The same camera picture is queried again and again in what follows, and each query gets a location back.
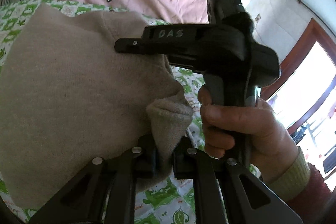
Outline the olive knit sleeve forearm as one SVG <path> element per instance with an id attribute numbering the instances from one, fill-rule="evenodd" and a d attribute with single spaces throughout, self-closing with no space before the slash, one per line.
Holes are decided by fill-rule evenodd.
<path id="1" fill-rule="evenodd" d="M 328 188 L 322 174 L 306 162 L 301 150 L 290 168 L 267 186 L 303 223 L 335 223 L 335 190 Z"/>

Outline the person's right hand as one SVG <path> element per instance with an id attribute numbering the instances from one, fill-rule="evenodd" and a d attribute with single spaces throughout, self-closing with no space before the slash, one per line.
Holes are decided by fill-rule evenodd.
<path id="1" fill-rule="evenodd" d="M 205 151 L 210 156 L 222 158 L 235 145 L 235 138 L 228 133 L 242 133 L 250 137 L 251 163 L 266 183 L 280 178 L 298 158 L 299 148 L 264 100 L 259 98 L 255 107 L 219 106 L 205 86 L 198 91 L 198 100 Z"/>

